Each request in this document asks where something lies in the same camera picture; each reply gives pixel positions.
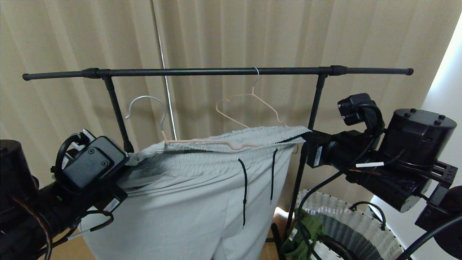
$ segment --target pants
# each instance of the pants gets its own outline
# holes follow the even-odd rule
[[[113,212],[114,222],[85,241],[99,260],[256,260],[292,150],[303,139],[278,142],[307,131],[260,127],[210,138],[259,145],[240,150],[203,142],[161,143],[164,151],[149,156],[141,151],[145,159],[120,182],[129,197]],[[87,216],[81,228],[105,218]]]

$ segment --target green garment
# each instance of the green garment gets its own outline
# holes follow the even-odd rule
[[[298,216],[298,210],[295,210],[295,216]],[[312,241],[313,247],[316,244],[318,237],[323,236],[322,223],[315,216],[308,214],[306,211],[301,212],[302,224],[310,232],[308,238]],[[311,253],[308,254],[308,246],[303,241],[303,236],[298,230],[298,221],[297,218],[294,222],[294,227],[289,233],[289,238],[284,242],[281,247],[281,252],[288,258],[293,260],[308,260],[311,256]]]

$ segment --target basket handle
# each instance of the basket handle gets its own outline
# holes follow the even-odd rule
[[[381,230],[385,230],[386,222],[387,222],[387,221],[385,220],[385,213],[383,212],[383,210],[382,210],[379,206],[377,206],[377,205],[375,205],[374,203],[371,203],[371,202],[369,202],[369,201],[359,201],[359,202],[356,202],[355,204],[353,204],[353,205],[350,207],[350,209],[351,209],[352,211],[355,211],[355,210],[356,210],[356,207],[357,207],[358,205],[361,205],[361,204],[368,204],[368,205],[371,205],[371,206],[373,206],[374,208],[376,208],[376,209],[380,212],[380,215],[382,215],[382,219],[383,219],[383,220],[378,219],[378,221],[382,222],[382,226],[380,227],[380,229],[381,229]]]

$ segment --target white wall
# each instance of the white wall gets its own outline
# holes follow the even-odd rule
[[[439,157],[440,161],[459,167],[459,173],[452,186],[462,185],[462,21],[459,18],[456,30],[444,55],[440,68],[435,76],[430,91],[422,105],[422,109],[444,114],[458,122],[450,141]],[[427,196],[436,186],[434,183]],[[389,227],[407,247],[424,233],[424,230],[414,225],[415,220],[423,210],[425,203],[420,201],[406,213],[399,213],[377,197],[373,203],[379,204],[385,211]],[[440,249],[432,239],[422,246],[413,258],[415,260],[455,259]]]

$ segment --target horizontal bar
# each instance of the horizontal bar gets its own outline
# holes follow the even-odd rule
[[[98,69],[82,71],[23,74],[24,80],[76,78],[98,79],[102,77],[133,76],[194,76],[194,75],[320,75],[338,76],[344,74],[403,74],[411,75],[412,68],[348,68],[345,66],[305,68],[167,68],[167,69]]]

